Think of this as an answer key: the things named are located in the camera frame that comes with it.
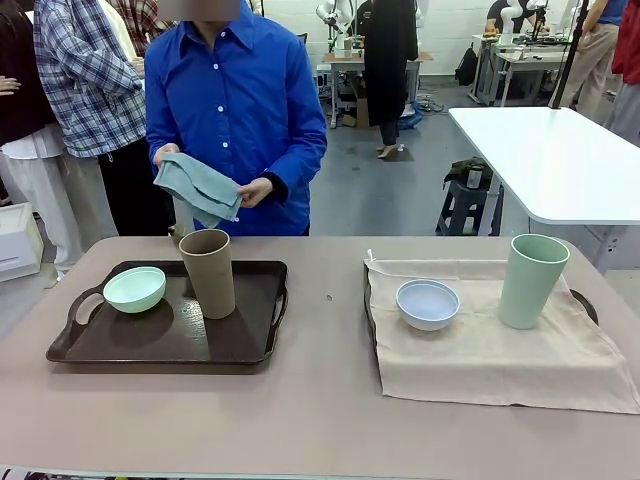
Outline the person's left hand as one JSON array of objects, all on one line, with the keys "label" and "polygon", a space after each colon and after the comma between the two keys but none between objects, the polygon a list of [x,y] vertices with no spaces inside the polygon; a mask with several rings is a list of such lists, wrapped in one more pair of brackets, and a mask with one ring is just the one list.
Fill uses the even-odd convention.
[{"label": "person's left hand", "polygon": [[254,208],[273,192],[272,182],[265,177],[256,178],[239,188],[242,208]]}]

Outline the person's right hand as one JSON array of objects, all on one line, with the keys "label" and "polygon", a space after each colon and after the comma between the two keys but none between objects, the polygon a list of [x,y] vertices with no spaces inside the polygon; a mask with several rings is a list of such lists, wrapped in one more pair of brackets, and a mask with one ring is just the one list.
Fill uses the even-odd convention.
[{"label": "person's right hand", "polygon": [[160,167],[162,162],[164,161],[164,158],[166,155],[168,154],[175,154],[175,153],[179,153],[180,149],[179,147],[174,144],[174,143],[167,143],[165,145],[163,145],[162,147],[160,147],[154,154],[153,156],[153,164],[157,167]]}]

